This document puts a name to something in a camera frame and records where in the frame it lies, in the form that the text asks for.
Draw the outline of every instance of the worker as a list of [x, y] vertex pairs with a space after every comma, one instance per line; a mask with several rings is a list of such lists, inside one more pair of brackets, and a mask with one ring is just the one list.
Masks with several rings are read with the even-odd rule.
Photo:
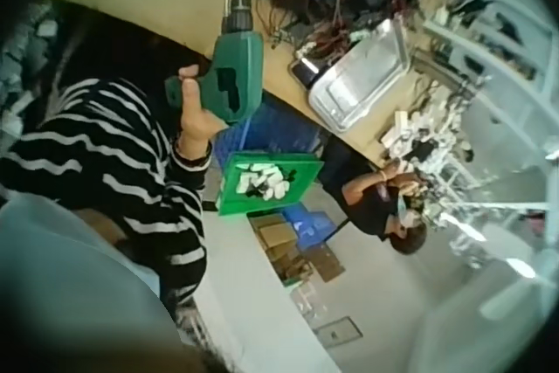
[[210, 139], [226, 124], [202, 109], [197, 66], [180, 69], [181, 130], [166, 136], [147, 95], [123, 79], [85, 79], [0, 160], [1, 196], [48, 197], [153, 270], [169, 311], [206, 270], [200, 193]]
[[342, 140], [331, 136], [322, 154], [319, 180], [357, 229], [388, 239], [392, 247], [410, 255], [426, 240], [426, 226], [418, 211], [408, 209], [401, 192], [421, 181], [414, 174], [399, 174], [394, 161], [373, 172], [369, 162]]

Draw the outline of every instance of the brown box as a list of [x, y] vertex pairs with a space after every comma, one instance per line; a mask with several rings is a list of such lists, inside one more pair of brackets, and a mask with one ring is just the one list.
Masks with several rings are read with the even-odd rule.
[[297, 234], [280, 214], [249, 218], [260, 245], [274, 262], [297, 246]]
[[335, 279], [346, 269], [340, 264], [340, 260], [326, 244], [308, 248], [304, 253], [325, 283]]

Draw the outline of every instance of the wooden table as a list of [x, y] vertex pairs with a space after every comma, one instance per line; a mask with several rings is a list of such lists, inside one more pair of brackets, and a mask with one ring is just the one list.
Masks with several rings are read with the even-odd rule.
[[[219, 34], [224, 0], [66, 0], [93, 10], [104, 12], [124, 21], [137, 24], [190, 49], [210, 57]], [[270, 3], [259, 1], [263, 17], [268, 16]], [[255, 15], [255, 26], [262, 25]], [[308, 118], [323, 124], [309, 107], [307, 94], [288, 73], [293, 61], [293, 49], [283, 44], [275, 50], [265, 46], [264, 88], [288, 103]], [[378, 142], [380, 135], [393, 121], [394, 111], [407, 109], [413, 102], [417, 75], [409, 73], [390, 92], [375, 104], [369, 115], [359, 121], [341, 138], [352, 148], [381, 164], [384, 147]]]

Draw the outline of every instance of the black and white striped sweater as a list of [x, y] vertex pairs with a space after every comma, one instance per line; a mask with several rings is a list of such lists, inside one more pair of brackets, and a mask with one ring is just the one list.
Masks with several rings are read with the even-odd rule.
[[0, 160], [0, 192], [48, 197], [93, 209], [128, 236], [135, 262], [153, 268], [164, 291], [188, 299], [206, 268], [201, 191], [210, 164], [188, 161], [123, 79], [67, 88], [55, 112]]

